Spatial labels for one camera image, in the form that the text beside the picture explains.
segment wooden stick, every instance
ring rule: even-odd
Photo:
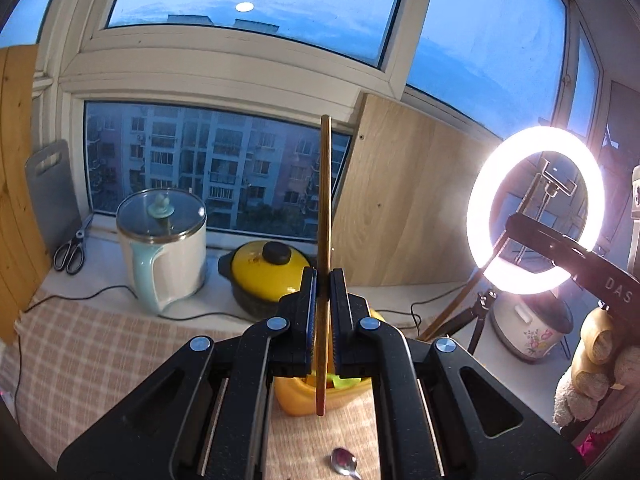
[[[329,271],[331,270],[331,117],[320,123],[320,183],[318,191],[318,299],[316,301],[316,415],[326,411],[329,355]]]
[[[529,184],[529,189],[527,189],[527,192],[524,194],[524,196],[522,197],[522,200],[520,201],[520,205],[516,209],[517,213],[526,212],[527,207],[529,206],[529,203],[531,202],[531,200],[533,199],[533,196],[538,190],[538,185],[540,183],[541,178],[542,176],[539,173],[536,173],[536,175],[533,177],[531,184]],[[460,306],[460,303],[464,301],[467,295],[473,290],[473,288],[482,279],[482,276],[484,276],[484,272],[487,270],[487,267],[489,267],[489,264],[500,255],[500,252],[502,252],[502,250],[504,249],[504,246],[507,244],[508,241],[509,241],[509,238],[507,237],[507,232],[502,231],[502,234],[500,235],[500,237],[498,238],[498,240],[494,245],[494,253],[489,258],[487,263],[485,263],[480,269],[474,272],[474,274],[471,276],[469,281],[466,282],[463,289],[451,301],[451,303],[449,303],[447,307],[438,315],[438,317],[436,317],[436,319],[434,319],[433,322],[426,328],[426,330],[424,330],[424,332],[422,332],[417,337],[418,341],[428,341],[433,336],[436,330],[439,329],[440,326],[447,320],[447,317],[449,317],[453,313],[453,311]]]

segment scissors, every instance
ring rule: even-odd
[[[71,240],[62,244],[53,255],[53,268],[60,271],[66,270],[66,273],[73,276],[80,272],[84,266],[84,231],[89,227],[94,219],[91,213],[82,222],[82,226],[76,231]]]

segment plush toy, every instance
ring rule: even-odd
[[[615,402],[602,406],[596,425],[578,446],[587,465],[604,450],[640,400],[640,346],[632,344],[625,326],[596,308],[584,320],[572,365],[558,382],[554,423],[563,427],[574,419],[590,420],[610,388],[621,392]]]

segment yellow pot lid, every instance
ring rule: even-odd
[[[277,302],[300,290],[304,255],[281,242],[258,240],[238,248],[231,261],[236,283],[257,298]]]

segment lid knob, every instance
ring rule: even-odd
[[[273,265],[285,265],[291,259],[291,249],[281,242],[267,242],[262,247],[262,257]]]
[[[172,215],[174,211],[175,208],[170,204],[169,196],[163,193],[158,193],[156,195],[156,200],[146,208],[146,212],[149,213],[149,216],[156,219],[167,218]]]

